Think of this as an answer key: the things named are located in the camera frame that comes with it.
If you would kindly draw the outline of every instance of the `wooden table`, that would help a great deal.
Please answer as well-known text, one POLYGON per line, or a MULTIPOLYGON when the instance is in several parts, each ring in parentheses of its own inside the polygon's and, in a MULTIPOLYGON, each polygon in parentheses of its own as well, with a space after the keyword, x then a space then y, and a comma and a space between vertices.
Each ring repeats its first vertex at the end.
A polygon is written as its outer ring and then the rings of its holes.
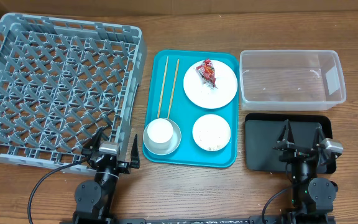
MULTIPOLYGON (((333 215, 337 223, 358 223, 358 12, 302 12, 208 16, 89 17, 90 21, 130 24, 142 29, 147 43, 143 82, 135 100, 132 136, 142 133, 152 63, 163 49, 229 52, 246 49, 332 49, 339 54, 347 101, 323 114, 344 154, 337 171, 325 176, 339 185, 333 215)), ((238 157, 228 169, 158 164, 141 156, 142 166, 123 175, 112 212, 119 218, 240 218, 260 215, 264 203, 289 182, 284 174, 255 172, 244 159, 244 118, 239 112, 238 157)), ((46 169, 0 164, 0 223, 28 223, 27 201, 46 169)), ((58 173, 38 189, 32 207, 35 223, 69 220, 75 210, 76 186, 89 177, 58 173)), ((282 195, 268 208, 278 214, 290 206, 282 195)))

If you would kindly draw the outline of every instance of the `gray saucer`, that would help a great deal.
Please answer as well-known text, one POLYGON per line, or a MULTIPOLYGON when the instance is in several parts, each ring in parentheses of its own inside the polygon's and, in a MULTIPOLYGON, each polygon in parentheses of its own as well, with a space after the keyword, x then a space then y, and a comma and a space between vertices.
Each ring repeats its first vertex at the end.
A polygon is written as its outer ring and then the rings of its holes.
POLYGON ((167 121, 169 121, 173 127, 172 142, 168 146, 167 149, 154 149, 152 147, 152 141, 149 139, 149 136, 147 135, 147 128, 149 128, 149 125, 147 125, 147 127, 144 129, 144 132, 143 132, 144 145, 150 152, 152 152, 156 155, 159 155, 159 156, 164 156, 164 155, 168 155, 169 153, 172 153, 175 149, 178 148, 178 146, 180 144, 180 140, 181 140, 181 132, 180 132, 179 126, 170 119, 167 119, 167 121))

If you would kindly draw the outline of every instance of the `white label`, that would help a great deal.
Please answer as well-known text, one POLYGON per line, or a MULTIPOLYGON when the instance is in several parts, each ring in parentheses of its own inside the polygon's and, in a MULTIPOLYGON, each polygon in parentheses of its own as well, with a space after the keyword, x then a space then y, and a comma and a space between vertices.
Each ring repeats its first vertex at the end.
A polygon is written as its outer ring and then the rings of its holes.
POLYGON ((331 95, 339 89, 339 77, 336 67, 333 67, 326 73, 328 93, 331 95))

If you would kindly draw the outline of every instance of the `wooden chopstick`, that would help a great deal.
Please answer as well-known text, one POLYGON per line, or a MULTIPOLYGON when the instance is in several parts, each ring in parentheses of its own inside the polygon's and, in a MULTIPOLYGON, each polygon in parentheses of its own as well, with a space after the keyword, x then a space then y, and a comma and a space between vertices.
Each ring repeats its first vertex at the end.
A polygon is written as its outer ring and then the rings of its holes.
POLYGON ((157 118, 160 118, 162 95, 164 94, 165 77, 167 76, 168 58, 169 58, 169 56, 167 56, 167 62, 165 62, 165 71, 164 71, 164 78, 162 80, 162 88, 161 88, 161 95, 160 95, 160 103, 158 105, 157 118))
POLYGON ((173 78, 173 86, 172 86, 172 93, 171 93, 171 100, 169 102, 169 108, 168 108, 168 116, 167 119, 169 119, 169 114, 171 113, 171 105, 173 100, 173 93, 175 92, 175 84, 177 82, 177 75, 178 75, 178 67, 179 67, 179 59, 177 62, 177 70, 175 71, 175 78, 173 78))

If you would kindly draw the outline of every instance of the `clear plastic container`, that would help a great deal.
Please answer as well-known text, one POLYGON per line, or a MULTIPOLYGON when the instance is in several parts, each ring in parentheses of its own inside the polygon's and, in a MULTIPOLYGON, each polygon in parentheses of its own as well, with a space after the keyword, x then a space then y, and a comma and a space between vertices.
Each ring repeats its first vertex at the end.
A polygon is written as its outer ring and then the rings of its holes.
POLYGON ((333 50, 245 50, 240 74, 243 110, 328 110, 346 100, 333 50))

